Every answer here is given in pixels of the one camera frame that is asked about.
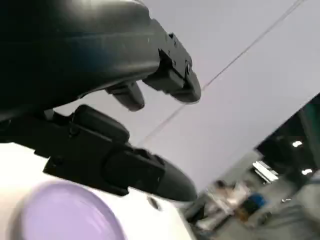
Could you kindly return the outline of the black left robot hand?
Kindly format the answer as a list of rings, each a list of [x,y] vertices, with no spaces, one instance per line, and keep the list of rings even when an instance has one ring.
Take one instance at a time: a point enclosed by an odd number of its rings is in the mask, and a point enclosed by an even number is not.
[[[0,140],[47,158],[51,176],[118,196],[135,188],[191,202],[195,185],[161,156],[130,144],[120,122],[82,104],[105,91],[132,112],[138,81],[185,104],[201,98],[190,54],[139,0],[3,0],[0,3]]]

